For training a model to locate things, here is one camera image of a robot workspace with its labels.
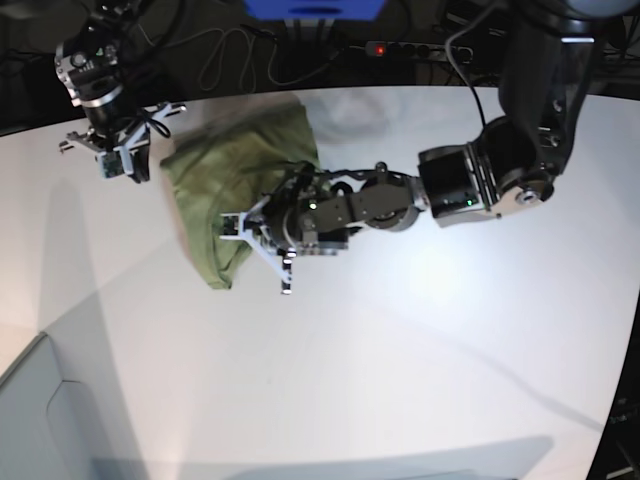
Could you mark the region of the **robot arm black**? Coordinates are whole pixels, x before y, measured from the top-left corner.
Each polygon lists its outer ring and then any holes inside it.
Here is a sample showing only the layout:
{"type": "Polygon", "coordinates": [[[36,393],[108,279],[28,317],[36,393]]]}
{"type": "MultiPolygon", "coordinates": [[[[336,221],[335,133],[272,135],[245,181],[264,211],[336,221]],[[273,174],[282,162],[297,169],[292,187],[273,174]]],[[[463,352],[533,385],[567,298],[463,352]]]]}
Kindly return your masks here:
{"type": "Polygon", "coordinates": [[[500,219],[548,201],[574,148],[607,12],[593,1],[515,1],[498,89],[502,115],[470,142],[431,148],[413,175],[368,170],[287,174],[250,209],[222,215],[276,272],[283,294],[301,256],[335,255],[366,229],[400,232],[422,213],[440,226],[500,219]]]}
{"type": "Polygon", "coordinates": [[[79,33],[55,51],[57,78],[71,104],[81,108],[89,122],[86,132],[66,134],[59,151],[90,152],[105,179],[126,176],[137,184],[149,181],[152,134],[170,138],[164,120],[186,110],[185,104],[171,101],[145,108],[131,84],[131,75],[166,46],[186,8],[180,1],[161,39],[137,53],[130,45],[129,31],[152,5],[151,1],[101,1],[79,33]]]}

